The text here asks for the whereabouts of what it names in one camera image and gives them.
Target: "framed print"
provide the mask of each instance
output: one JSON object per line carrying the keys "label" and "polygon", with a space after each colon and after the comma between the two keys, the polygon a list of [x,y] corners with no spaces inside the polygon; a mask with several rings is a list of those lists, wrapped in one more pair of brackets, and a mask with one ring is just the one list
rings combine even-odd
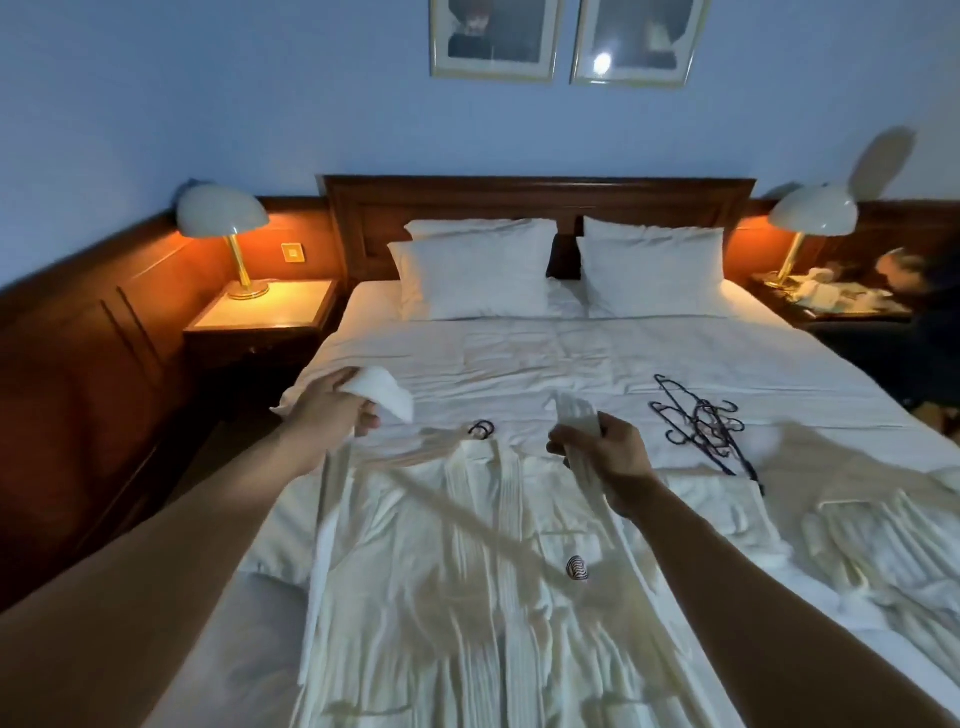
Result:
{"label": "framed print", "polygon": [[583,0],[572,83],[682,86],[709,0]]}
{"label": "framed print", "polygon": [[563,0],[430,0],[434,76],[550,81]]}

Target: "person's right hand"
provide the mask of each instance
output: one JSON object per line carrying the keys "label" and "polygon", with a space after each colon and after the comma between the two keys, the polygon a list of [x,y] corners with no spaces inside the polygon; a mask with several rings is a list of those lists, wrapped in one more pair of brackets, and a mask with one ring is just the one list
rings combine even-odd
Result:
{"label": "person's right hand", "polygon": [[576,448],[610,486],[623,478],[656,477],[640,432],[630,423],[606,412],[597,413],[601,437],[591,437],[567,425],[557,425],[550,432],[546,448],[555,455],[566,456],[567,448]]}

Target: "person's left hand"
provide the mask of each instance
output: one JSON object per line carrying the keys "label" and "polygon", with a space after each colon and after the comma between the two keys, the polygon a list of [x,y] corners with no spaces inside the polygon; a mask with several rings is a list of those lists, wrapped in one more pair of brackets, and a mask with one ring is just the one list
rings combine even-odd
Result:
{"label": "person's left hand", "polygon": [[380,427],[373,402],[336,391],[358,371],[356,367],[347,367],[312,382],[280,427],[281,437],[292,449],[291,455],[303,457],[305,464],[300,469],[306,473],[320,464],[328,450],[341,445],[351,430],[363,437]]}

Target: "gold frame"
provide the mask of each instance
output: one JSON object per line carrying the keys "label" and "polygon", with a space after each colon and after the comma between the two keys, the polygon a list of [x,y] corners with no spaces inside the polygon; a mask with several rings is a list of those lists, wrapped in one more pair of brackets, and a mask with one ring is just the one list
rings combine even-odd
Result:
{"label": "gold frame", "polygon": [[707,23],[707,13],[710,10],[710,0],[704,0],[704,9],[700,13],[700,19],[697,21],[697,30],[693,35],[693,46],[690,48],[690,62],[686,65],[686,73],[682,81],[620,81],[609,80],[602,81],[598,79],[578,79],[577,71],[580,70],[580,56],[584,48],[584,33],[587,26],[587,3],[603,2],[603,0],[580,0],[580,15],[577,19],[577,47],[573,52],[573,70],[570,72],[571,85],[626,85],[635,88],[650,86],[653,88],[683,88],[686,82],[690,80],[690,70],[693,68],[693,59],[697,55],[697,44],[700,42],[700,35],[704,31],[704,25]]}
{"label": "gold frame", "polygon": [[481,73],[479,71],[449,71],[437,67],[437,12],[440,3],[448,0],[430,0],[430,76],[438,79],[468,79],[474,81],[517,81],[521,83],[552,84],[557,73],[557,47],[560,43],[560,27],[564,19],[564,0],[557,0],[557,18],[553,26],[553,49],[550,56],[550,75],[523,76],[509,73]]}

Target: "wooden headboard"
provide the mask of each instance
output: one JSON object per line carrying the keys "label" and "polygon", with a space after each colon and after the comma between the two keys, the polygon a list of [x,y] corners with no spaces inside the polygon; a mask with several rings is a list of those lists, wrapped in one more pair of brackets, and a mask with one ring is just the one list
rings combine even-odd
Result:
{"label": "wooden headboard", "polygon": [[397,278],[389,243],[411,220],[548,218],[559,234],[547,275],[580,277],[584,216],[629,225],[724,228],[729,239],[754,180],[533,177],[326,177],[351,285]]}

